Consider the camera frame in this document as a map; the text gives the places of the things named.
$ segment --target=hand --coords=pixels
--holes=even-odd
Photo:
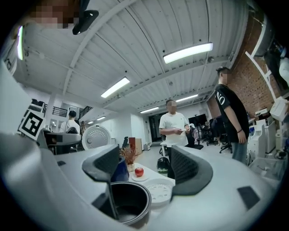
[[[246,135],[245,135],[243,130],[238,133],[238,138],[239,138],[239,143],[245,143],[246,142],[247,139],[246,139]]]
[[[182,129],[175,128],[175,129],[173,130],[173,132],[174,132],[174,134],[176,134],[176,135],[180,135],[180,134],[182,134]]]

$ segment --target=fluorescent ceiling light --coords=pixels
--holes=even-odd
[[[148,109],[148,110],[145,110],[145,111],[141,111],[141,113],[146,113],[146,112],[154,111],[154,110],[158,110],[158,107],[154,107],[154,108],[151,108],[151,109]]]
[[[111,88],[109,88],[105,93],[101,95],[101,97],[106,98],[112,93],[116,92],[118,89],[123,87],[124,85],[128,84],[130,81],[127,78],[123,78],[121,81],[118,83],[114,84]]]
[[[198,95],[193,95],[193,96],[189,96],[189,97],[186,97],[186,98],[183,98],[183,99],[178,99],[178,100],[176,100],[176,102],[184,101],[184,100],[187,100],[187,99],[192,99],[192,98],[195,98],[197,96]]]
[[[23,46],[22,46],[22,41],[23,41],[23,26],[21,26],[21,27],[19,28],[18,36],[19,36],[18,45],[17,45],[18,58],[19,58],[20,60],[23,60]]]
[[[97,119],[97,120],[103,120],[105,118],[105,116],[103,116],[103,117],[100,117],[99,119]]]
[[[213,50],[213,43],[208,42],[208,43],[197,45],[197,46],[191,46],[189,48],[185,48],[180,51],[176,51],[171,54],[165,55],[163,59],[164,59],[164,62],[168,64],[170,62],[188,57],[190,55],[195,55],[195,54],[199,54],[199,53],[207,52],[211,50]]]

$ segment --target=brick wall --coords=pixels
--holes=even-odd
[[[261,25],[249,16],[244,40],[242,42],[240,51],[231,68],[232,76],[228,79],[228,87],[232,89],[244,104],[250,117],[253,118],[256,111],[265,107],[269,109],[272,107],[274,100],[269,88],[257,67],[247,57],[245,52],[251,54],[259,39],[261,33]],[[266,63],[262,58],[255,58],[256,62],[261,66],[266,73]],[[280,96],[277,83],[273,76],[270,77],[272,88],[276,97]],[[220,111],[214,95],[207,102],[212,117],[220,115]]]

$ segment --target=apple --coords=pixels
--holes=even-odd
[[[143,168],[136,168],[135,169],[135,175],[137,176],[137,177],[140,177],[140,176],[142,176],[144,174],[144,169]]]

